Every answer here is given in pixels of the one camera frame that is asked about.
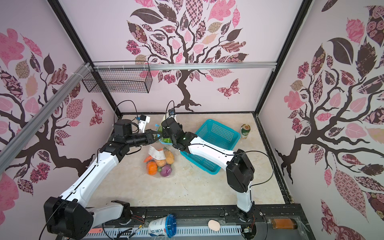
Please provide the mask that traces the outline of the purple toy onion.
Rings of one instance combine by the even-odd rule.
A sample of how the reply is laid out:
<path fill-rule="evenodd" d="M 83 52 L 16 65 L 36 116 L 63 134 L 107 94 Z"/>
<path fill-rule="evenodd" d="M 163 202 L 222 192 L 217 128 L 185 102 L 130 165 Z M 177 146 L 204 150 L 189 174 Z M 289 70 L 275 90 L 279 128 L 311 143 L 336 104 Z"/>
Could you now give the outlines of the purple toy onion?
<path fill-rule="evenodd" d="M 160 175 L 161 177 L 169 177 L 172 174 L 172 166 L 171 165 L 164 165 L 161 168 Z"/>

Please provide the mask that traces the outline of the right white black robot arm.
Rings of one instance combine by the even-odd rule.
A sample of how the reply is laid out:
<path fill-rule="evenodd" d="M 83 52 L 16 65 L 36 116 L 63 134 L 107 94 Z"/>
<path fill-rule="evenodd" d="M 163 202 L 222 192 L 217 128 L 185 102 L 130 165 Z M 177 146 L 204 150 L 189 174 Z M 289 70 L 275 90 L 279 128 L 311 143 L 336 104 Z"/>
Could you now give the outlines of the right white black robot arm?
<path fill-rule="evenodd" d="M 205 121 L 196 133 L 183 131 L 174 118 L 164 120 L 161 127 L 163 135 L 188 161 L 211 175 L 224 170 L 228 185 L 237 194 L 237 208 L 243 213 L 251 210 L 255 168 L 245 151 L 234 151 L 239 133 L 214 120 Z"/>

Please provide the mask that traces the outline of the orange toy pumpkin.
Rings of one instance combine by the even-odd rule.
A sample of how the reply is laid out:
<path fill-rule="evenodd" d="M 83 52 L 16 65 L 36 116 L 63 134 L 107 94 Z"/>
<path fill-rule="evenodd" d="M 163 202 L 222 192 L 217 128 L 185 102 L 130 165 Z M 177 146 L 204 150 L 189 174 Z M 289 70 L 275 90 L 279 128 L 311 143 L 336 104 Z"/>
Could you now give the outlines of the orange toy pumpkin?
<path fill-rule="evenodd" d="M 151 176 L 154 176 L 157 174 L 158 172 L 158 166 L 155 162 L 147 162 L 146 164 L 146 167 L 147 167 L 147 173 Z"/>

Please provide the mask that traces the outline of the clear blue zip top bag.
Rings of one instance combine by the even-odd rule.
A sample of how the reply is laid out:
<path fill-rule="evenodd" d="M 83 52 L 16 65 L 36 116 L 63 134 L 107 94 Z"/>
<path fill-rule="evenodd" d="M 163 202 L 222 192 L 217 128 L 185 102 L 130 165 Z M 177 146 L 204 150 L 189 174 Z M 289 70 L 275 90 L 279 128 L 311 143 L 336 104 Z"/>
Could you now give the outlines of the clear blue zip top bag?
<path fill-rule="evenodd" d="M 152 160 L 153 162 L 155 162 L 155 160 L 166 160 L 166 157 L 165 157 L 165 154 L 164 154 L 164 150 L 170 150 L 170 149 L 167 148 L 166 146 L 164 146 L 163 144 L 161 144 L 159 140 L 155 141 L 154 144 L 151 144 L 149 146 L 148 156 L 152 156 L 153 157 L 153 160 Z M 171 165 L 172 166 L 172 174 L 169 177 L 166 177 L 166 178 L 171 178 L 174 175 L 174 169 L 173 169 L 174 164 L 175 164 L 175 162 Z M 158 167 L 157 174 L 152 176 L 152 177 L 164 178 L 164 177 L 161 177 L 160 171 L 161 171 L 161 168 Z"/>

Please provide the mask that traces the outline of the brown toy walnut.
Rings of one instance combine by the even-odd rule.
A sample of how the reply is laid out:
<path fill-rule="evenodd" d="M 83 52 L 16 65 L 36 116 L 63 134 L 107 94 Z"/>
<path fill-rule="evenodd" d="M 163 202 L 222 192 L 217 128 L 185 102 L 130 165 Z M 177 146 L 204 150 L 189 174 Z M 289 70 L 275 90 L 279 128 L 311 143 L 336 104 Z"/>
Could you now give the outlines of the brown toy walnut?
<path fill-rule="evenodd" d="M 162 168 L 167 164 L 166 160 L 155 160 L 155 163 L 159 168 Z"/>

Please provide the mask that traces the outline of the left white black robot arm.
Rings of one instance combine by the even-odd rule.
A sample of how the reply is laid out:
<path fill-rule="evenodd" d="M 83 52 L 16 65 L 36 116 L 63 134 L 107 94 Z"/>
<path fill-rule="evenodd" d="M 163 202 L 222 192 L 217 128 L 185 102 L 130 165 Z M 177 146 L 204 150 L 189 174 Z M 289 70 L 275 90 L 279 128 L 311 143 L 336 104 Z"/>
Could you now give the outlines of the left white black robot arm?
<path fill-rule="evenodd" d="M 80 240 L 92 228 L 106 222 L 119 220 L 124 225 L 128 224 L 132 218 L 129 203 L 114 200 L 103 207 L 95 208 L 88 206 L 89 200 L 108 173 L 130 153 L 130 148 L 150 145 L 158 139 L 159 132 L 153 130 L 126 136 L 110 136 L 97 158 L 80 178 L 59 197 L 50 197 L 45 202 L 46 224 L 43 229 L 51 234 Z"/>

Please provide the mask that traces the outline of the yellow brown toy potato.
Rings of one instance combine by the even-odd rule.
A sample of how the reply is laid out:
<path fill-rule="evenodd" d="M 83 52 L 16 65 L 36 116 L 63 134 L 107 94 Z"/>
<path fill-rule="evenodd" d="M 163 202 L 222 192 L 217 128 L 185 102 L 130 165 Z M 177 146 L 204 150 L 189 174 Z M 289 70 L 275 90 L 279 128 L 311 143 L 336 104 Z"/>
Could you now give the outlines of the yellow brown toy potato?
<path fill-rule="evenodd" d="M 164 154 L 166 157 L 166 163 L 168 165 L 172 165 L 175 162 L 173 153 L 170 150 L 164 150 Z"/>

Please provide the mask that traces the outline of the green toy lettuce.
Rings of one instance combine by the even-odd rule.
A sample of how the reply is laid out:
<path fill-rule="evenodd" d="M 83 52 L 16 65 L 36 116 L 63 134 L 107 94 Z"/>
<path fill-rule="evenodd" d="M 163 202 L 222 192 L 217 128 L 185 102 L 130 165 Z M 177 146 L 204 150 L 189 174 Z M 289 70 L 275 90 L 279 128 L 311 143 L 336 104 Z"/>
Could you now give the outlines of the green toy lettuce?
<path fill-rule="evenodd" d="M 168 113 L 163 116 L 161 123 L 158 125 L 158 132 L 162 133 L 162 138 L 159 139 L 159 141 L 161 144 L 171 145 L 172 139 L 171 139 L 170 135 L 168 134 L 166 128 L 163 126 L 163 122 L 165 120 L 168 120 L 167 116 L 168 116 Z"/>

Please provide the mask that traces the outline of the teal plastic basket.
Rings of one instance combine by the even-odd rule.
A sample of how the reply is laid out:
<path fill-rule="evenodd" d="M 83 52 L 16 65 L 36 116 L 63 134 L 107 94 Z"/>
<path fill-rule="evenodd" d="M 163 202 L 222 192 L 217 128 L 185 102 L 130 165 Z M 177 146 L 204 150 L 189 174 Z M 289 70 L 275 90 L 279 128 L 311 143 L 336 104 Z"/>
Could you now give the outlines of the teal plastic basket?
<path fill-rule="evenodd" d="M 204 141 L 226 150 L 233 150 L 241 138 L 240 133 L 211 119 L 206 120 L 203 123 L 203 125 L 196 131 L 196 135 L 201 137 Z M 187 154 L 185 152 L 181 152 L 181 155 L 211 175 L 216 175 L 221 169 L 218 165 L 203 157 Z"/>

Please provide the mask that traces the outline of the orange toy carrot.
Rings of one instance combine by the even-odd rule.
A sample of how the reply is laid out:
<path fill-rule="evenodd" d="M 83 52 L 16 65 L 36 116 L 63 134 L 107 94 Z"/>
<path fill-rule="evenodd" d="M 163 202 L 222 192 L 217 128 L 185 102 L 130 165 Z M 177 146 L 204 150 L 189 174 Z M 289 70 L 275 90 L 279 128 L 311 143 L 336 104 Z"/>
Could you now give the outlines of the orange toy carrot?
<path fill-rule="evenodd" d="M 153 157 L 152 156 L 148 156 L 145 160 L 144 160 L 144 163 L 147 163 L 147 162 L 150 162 L 153 160 Z"/>

